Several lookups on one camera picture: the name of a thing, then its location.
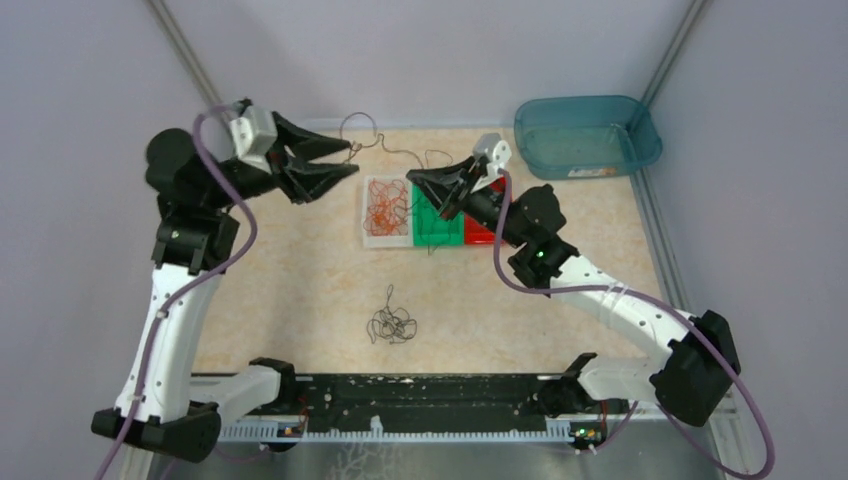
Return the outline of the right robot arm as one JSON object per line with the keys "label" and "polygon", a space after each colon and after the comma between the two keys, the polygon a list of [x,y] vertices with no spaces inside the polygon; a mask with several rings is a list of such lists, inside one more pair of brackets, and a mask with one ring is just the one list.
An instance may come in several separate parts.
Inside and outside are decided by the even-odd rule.
{"label": "right robot arm", "polygon": [[595,266],[559,236],[566,219],[551,185],[514,195],[509,175],[496,173],[502,189],[474,187],[481,177],[482,163],[474,158],[406,175],[441,216],[463,213],[495,233],[497,245],[515,248],[506,261],[513,271],[505,281],[510,288],[572,305],[644,354],[580,355],[565,373],[567,406],[588,412],[601,400],[651,402],[683,424],[704,426],[741,372],[729,322],[712,310],[695,315],[675,309]]}

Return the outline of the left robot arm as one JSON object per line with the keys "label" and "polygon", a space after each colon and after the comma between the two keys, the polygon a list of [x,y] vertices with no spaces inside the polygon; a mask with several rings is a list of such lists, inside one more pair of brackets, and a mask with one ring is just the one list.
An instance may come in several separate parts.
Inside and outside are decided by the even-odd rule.
{"label": "left robot arm", "polygon": [[300,403],[292,364],[251,361],[241,373],[199,392],[192,366],[211,300],[225,273],[254,244],[248,200],[274,190],[295,204],[321,198],[358,171],[329,156],[350,144],[300,128],[275,111],[241,101],[229,124],[233,155],[215,159],[198,116],[191,130],[157,133],[145,151],[145,179],[160,223],[152,251],[150,304],[133,366],[115,404],[92,418],[94,434],[116,446],[198,463],[221,430],[267,406],[277,414]]}

